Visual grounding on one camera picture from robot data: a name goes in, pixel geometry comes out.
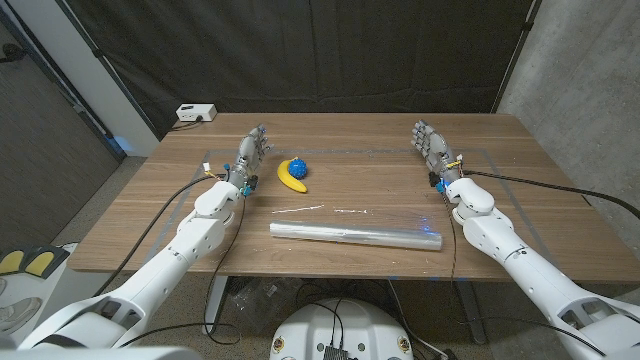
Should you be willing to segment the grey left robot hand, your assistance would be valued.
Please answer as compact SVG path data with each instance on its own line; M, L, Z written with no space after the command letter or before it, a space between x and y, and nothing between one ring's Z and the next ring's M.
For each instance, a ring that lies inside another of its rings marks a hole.
M274 145L268 143L266 128L259 124L240 142L235 162L228 170L227 182L236 186L244 196L253 192L258 183L258 169Z

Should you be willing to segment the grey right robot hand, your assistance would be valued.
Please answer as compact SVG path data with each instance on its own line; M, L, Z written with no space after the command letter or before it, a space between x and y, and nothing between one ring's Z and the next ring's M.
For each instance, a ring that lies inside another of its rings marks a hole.
M414 125L412 135L411 144L429 169L430 185L444 193L451 183L463 177L463 157L455 157L444 137L423 120Z

